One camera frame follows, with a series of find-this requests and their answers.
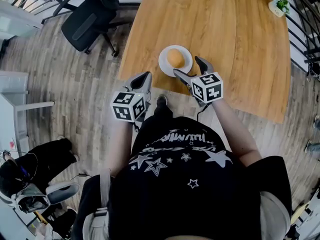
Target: floor plank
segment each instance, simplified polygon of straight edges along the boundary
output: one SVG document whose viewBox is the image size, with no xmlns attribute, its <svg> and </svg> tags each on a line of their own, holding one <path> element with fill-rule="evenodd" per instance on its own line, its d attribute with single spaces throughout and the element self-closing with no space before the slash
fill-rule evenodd
<svg viewBox="0 0 320 240">
<path fill-rule="evenodd" d="M 134 18 L 135 14 L 135 10 L 129 10 L 122 11 L 119 16 Z M 103 168 L 112 131 L 110 98 L 121 84 L 116 77 L 130 32 L 130 27 L 124 25 L 109 33 L 111 41 L 120 49 L 118 58 L 112 57 L 102 37 L 98 38 L 91 54 L 86 55 L 76 51 L 64 38 L 61 24 L 67 17 L 63 15 L 48 20 L 42 30 L 29 38 L 14 38 L 0 61 L 1 70 L 29 73 L 29 103 L 55 102 L 53 107 L 28 111 L 30 146 L 64 135 L 71 140 L 73 151 L 80 156 L 80 161 L 58 175 L 54 182 L 69 180 L 83 172 L 93 176 Z M 152 89 L 152 105 L 147 116 L 153 113 L 155 99 L 160 93 L 168 96 L 175 116 L 197 118 L 199 108 L 192 97 L 157 88 Z M 318 154 L 304 153 L 308 139 L 320 140 L 320 131 L 312 127 L 315 115 L 320 113 L 319 93 L 320 83 L 313 79 L 308 82 L 305 74 L 292 66 L 283 124 L 235 110 L 264 157 L 275 155 L 284 158 L 293 207 L 309 196 L 320 175 Z M 200 114 L 199 121 L 217 131 L 229 148 L 211 107 Z M 74 180 L 82 186 L 86 179 L 77 177 Z M 65 204 L 77 208 L 81 190 Z"/>
</svg>

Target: chair wheel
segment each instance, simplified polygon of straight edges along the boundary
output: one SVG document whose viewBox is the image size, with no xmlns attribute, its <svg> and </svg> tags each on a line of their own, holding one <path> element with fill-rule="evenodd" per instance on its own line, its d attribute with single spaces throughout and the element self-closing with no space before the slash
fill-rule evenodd
<svg viewBox="0 0 320 240">
<path fill-rule="evenodd" d="M 112 53 L 112 57 L 117 57 L 119 55 L 119 50 L 116 50 Z"/>
</svg>

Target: white sleeve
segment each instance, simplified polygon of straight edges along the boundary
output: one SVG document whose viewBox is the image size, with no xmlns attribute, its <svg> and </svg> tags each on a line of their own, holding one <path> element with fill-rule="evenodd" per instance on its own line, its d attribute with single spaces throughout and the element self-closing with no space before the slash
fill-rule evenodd
<svg viewBox="0 0 320 240">
<path fill-rule="evenodd" d="M 290 229 L 290 216 L 283 203 L 270 192 L 260 192 L 262 240 L 283 240 Z"/>
</svg>

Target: black office chair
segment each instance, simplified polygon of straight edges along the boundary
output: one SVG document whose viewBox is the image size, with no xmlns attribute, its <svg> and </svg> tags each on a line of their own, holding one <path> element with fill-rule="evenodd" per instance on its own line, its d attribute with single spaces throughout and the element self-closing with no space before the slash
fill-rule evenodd
<svg viewBox="0 0 320 240">
<path fill-rule="evenodd" d="M 63 8 L 73 11 L 61 27 L 62 33 L 70 44 L 78 51 L 89 54 L 90 46 L 102 34 L 112 49 L 112 56 L 118 56 L 119 50 L 113 47 L 107 36 L 108 29 L 132 24 L 132 20 L 110 23 L 117 15 L 119 0 L 85 0 L 78 7 L 68 4 L 69 1 L 62 1 L 53 16 L 57 16 Z"/>
</svg>

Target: potted plant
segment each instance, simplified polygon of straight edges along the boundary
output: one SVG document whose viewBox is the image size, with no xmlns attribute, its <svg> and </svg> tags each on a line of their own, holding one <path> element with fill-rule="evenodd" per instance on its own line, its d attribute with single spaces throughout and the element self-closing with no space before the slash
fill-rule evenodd
<svg viewBox="0 0 320 240">
<path fill-rule="evenodd" d="M 288 0 L 273 0 L 269 2 L 269 9 L 278 17 L 282 17 L 284 14 L 289 14 L 290 4 Z"/>
</svg>

